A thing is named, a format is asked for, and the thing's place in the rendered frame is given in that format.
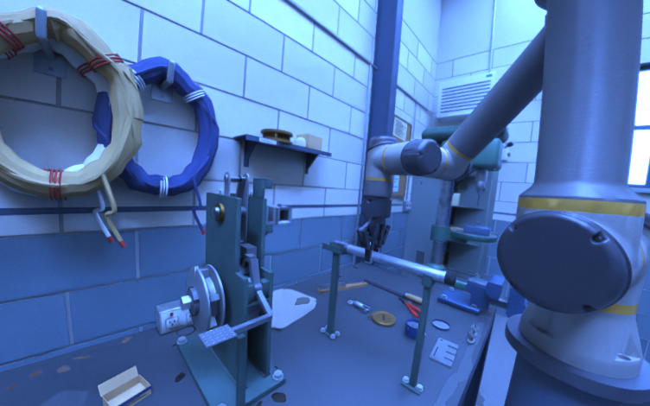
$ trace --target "pliers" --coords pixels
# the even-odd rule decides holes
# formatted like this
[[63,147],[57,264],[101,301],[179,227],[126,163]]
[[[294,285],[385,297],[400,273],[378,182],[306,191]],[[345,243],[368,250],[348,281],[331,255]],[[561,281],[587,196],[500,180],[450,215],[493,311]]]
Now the pliers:
[[414,304],[409,303],[408,301],[405,301],[401,297],[399,297],[398,299],[400,299],[402,301],[402,303],[404,303],[406,305],[406,307],[409,309],[411,314],[413,314],[413,316],[415,316],[416,319],[420,318],[420,308],[419,307],[417,307]]

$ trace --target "blue tape roll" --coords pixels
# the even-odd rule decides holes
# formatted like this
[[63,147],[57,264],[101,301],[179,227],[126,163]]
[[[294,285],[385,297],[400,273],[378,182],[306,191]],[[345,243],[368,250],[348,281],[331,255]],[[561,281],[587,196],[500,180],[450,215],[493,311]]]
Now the blue tape roll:
[[406,321],[404,333],[410,339],[417,338],[417,325],[420,321],[418,319],[409,319]]
[[[167,67],[169,61],[162,57],[148,58],[131,65],[135,74],[139,75],[145,85],[159,83],[167,78]],[[178,65],[175,66],[174,90],[185,97],[191,92],[202,91],[189,75]],[[194,189],[199,206],[193,210],[201,232],[203,226],[196,216],[197,209],[202,209],[201,196],[198,185],[203,181],[207,171],[212,167],[214,157],[219,147],[219,125],[214,116],[214,108],[210,98],[205,95],[189,102],[194,107],[196,119],[199,122],[199,140],[192,161],[180,174],[169,177],[168,196],[175,196],[180,193]],[[111,142],[112,113],[108,94],[98,93],[95,102],[95,112],[92,115],[92,126],[97,131],[97,142],[107,146]],[[126,164],[124,172],[120,175],[126,185],[133,190],[150,194],[159,194],[160,181],[163,176],[158,174],[147,174],[147,172],[135,161],[131,160]]]

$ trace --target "screwdriver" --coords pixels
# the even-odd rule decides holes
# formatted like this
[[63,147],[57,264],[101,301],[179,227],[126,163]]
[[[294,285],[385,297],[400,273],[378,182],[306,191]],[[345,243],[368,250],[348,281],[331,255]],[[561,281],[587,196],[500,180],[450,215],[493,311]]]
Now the screwdriver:
[[414,302],[417,303],[417,304],[422,304],[422,298],[419,297],[419,296],[415,296],[415,295],[412,295],[412,294],[410,294],[410,293],[399,293],[397,290],[392,290],[392,289],[390,289],[390,288],[387,288],[386,286],[381,286],[381,285],[379,285],[379,284],[377,284],[377,283],[375,283],[375,282],[370,282],[370,281],[368,281],[367,279],[364,279],[364,282],[368,282],[368,283],[370,283],[371,285],[373,285],[373,286],[375,286],[375,287],[377,287],[377,288],[379,288],[379,289],[383,289],[383,290],[385,290],[386,292],[390,292],[390,293],[392,293],[392,294],[394,294],[394,295],[397,295],[397,296],[399,296],[399,297],[404,297],[404,298],[406,298],[406,299],[408,299],[408,300],[410,300],[410,301],[414,301]]

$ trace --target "open box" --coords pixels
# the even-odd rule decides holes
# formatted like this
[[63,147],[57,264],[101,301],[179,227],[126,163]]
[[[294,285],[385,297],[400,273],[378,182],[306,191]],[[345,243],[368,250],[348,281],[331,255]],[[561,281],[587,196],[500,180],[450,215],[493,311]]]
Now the open box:
[[131,406],[151,395],[151,385],[134,366],[97,386],[104,406]]

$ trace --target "louvered vent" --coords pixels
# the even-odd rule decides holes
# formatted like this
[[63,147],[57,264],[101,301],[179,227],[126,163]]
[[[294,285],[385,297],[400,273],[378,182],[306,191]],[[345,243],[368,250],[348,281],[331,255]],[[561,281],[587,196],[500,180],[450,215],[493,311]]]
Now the louvered vent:
[[497,76],[491,72],[442,81],[438,93],[437,117],[466,117],[492,90]]

